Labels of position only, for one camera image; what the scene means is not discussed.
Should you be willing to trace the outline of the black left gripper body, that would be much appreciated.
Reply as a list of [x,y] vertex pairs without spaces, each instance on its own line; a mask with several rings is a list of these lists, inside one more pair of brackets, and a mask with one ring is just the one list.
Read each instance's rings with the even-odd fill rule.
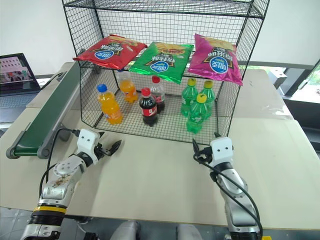
[[104,149],[101,143],[98,143],[94,147],[94,154],[98,159],[102,159],[105,156],[111,156],[111,152],[108,149]]

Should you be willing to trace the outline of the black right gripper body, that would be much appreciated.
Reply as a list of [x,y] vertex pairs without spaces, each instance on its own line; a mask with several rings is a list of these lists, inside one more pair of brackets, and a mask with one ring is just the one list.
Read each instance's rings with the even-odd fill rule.
[[200,163],[211,163],[213,160],[212,154],[213,154],[212,148],[210,146],[208,146],[202,150],[199,150],[196,153],[196,159]]

